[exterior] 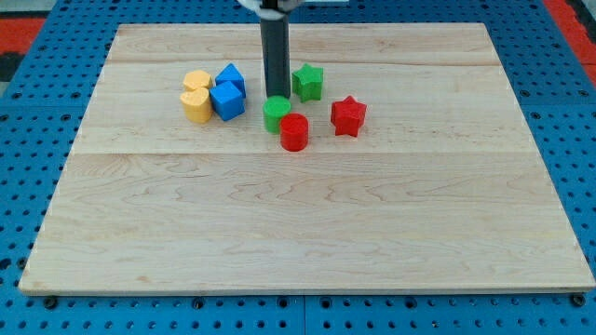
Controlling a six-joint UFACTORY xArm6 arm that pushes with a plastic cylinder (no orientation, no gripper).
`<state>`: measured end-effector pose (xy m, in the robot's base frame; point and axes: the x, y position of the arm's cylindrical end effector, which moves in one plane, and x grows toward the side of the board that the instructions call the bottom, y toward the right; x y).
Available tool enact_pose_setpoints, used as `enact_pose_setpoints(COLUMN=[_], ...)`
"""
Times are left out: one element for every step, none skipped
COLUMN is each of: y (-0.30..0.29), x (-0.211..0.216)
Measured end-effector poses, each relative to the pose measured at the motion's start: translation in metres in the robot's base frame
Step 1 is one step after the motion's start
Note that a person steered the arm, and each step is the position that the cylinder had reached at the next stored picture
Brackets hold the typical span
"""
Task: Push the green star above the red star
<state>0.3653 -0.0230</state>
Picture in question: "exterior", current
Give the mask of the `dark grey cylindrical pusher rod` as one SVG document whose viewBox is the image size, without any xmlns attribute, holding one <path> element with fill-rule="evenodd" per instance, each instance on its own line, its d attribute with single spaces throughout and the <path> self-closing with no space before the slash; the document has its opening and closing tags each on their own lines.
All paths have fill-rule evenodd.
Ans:
<svg viewBox="0 0 596 335">
<path fill-rule="evenodd" d="M 291 95 L 289 18 L 260 21 L 267 97 Z"/>
</svg>

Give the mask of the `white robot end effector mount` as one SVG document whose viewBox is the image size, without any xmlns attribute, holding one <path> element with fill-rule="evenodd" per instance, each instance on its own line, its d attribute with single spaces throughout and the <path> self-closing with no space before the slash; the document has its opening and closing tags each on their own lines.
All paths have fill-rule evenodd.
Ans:
<svg viewBox="0 0 596 335">
<path fill-rule="evenodd" d="M 263 20 L 281 20 L 299 7 L 303 0 L 237 0 Z"/>
</svg>

